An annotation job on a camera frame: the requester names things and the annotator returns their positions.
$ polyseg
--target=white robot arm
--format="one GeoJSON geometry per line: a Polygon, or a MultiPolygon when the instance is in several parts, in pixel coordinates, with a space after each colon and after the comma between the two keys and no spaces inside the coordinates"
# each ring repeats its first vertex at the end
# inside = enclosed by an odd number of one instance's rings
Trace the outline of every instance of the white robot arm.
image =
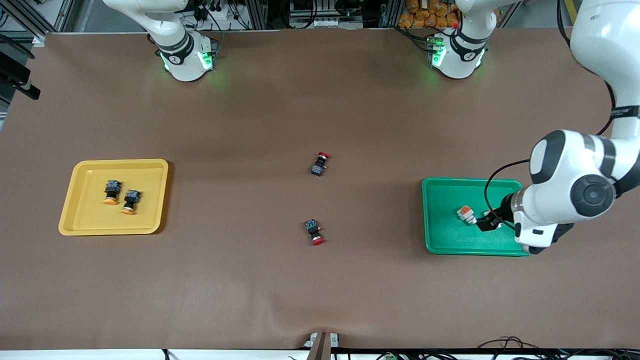
{"type": "Polygon", "coordinates": [[[640,184],[640,0],[584,0],[571,51],[614,92],[611,138],[569,130],[548,134],[531,152],[533,184],[478,221],[484,231],[500,218],[513,221],[516,242],[531,254],[551,246],[573,223],[604,214],[640,184]]]}
{"type": "Polygon", "coordinates": [[[436,53],[431,57],[432,66],[453,79],[471,75],[480,66],[486,42],[496,27],[493,11],[515,2],[517,0],[456,0],[462,19],[457,28],[434,36],[436,53]]]}
{"type": "Polygon", "coordinates": [[[160,49],[164,67],[176,79],[194,81],[212,70],[217,42],[196,31],[187,31],[174,13],[184,9],[188,0],[103,1],[149,32],[160,49]]]}

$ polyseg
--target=green tray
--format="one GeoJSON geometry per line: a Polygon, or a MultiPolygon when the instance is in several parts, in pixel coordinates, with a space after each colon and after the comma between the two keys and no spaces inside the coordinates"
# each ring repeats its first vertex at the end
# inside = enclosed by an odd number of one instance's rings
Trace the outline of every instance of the green tray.
{"type": "MultiPolygon", "coordinates": [[[[526,256],[515,242],[513,230],[506,226],[483,233],[477,226],[460,220],[456,213],[469,205],[481,217],[486,179],[428,177],[422,182],[424,241],[434,254],[526,256]]],[[[487,196],[493,206],[522,187],[516,180],[492,180],[487,196]]]]}

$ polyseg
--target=yellow tray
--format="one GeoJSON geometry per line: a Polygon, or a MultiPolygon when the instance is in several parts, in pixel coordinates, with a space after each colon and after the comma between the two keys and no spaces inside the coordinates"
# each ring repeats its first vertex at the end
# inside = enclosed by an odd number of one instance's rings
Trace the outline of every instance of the yellow tray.
{"type": "Polygon", "coordinates": [[[162,219],[169,164],[162,159],[88,160],[76,165],[58,230],[65,236],[151,234],[162,219]],[[102,201],[108,180],[122,183],[117,205],[102,201]],[[141,192],[136,213],[120,212],[127,190],[141,192]]]}

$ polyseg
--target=table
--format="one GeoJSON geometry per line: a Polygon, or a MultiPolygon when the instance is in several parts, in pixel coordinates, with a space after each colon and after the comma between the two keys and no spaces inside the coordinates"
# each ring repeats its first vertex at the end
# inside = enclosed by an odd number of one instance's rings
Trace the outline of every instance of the table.
{"type": "Polygon", "coordinates": [[[487,177],[608,118],[556,30],[490,47],[455,81],[390,29],[232,33],[214,74],[179,83],[144,35],[49,35],[28,64],[42,96],[16,96],[0,133],[0,347],[293,348],[318,330],[343,347],[637,347],[640,192],[539,256],[425,249],[422,179],[487,177]],[[170,161],[162,231],[60,235],[74,165],[120,158],[170,161]]]}

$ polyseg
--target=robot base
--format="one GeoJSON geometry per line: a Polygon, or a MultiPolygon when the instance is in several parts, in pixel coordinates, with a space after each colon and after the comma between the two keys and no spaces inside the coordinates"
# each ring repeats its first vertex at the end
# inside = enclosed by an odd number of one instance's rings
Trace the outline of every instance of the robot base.
{"type": "Polygon", "coordinates": [[[196,31],[189,31],[189,34],[193,37],[193,50],[182,64],[173,64],[162,56],[165,69],[179,81],[194,81],[213,70],[218,52],[218,41],[196,31]]]}
{"type": "Polygon", "coordinates": [[[431,66],[438,69],[444,76],[452,79],[464,79],[469,77],[476,67],[480,66],[484,50],[471,61],[462,61],[460,55],[451,49],[448,35],[439,33],[434,37],[436,40],[442,40],[442,44],[434,45],[433,49],[436,53],[431,55],[431,66]]]}

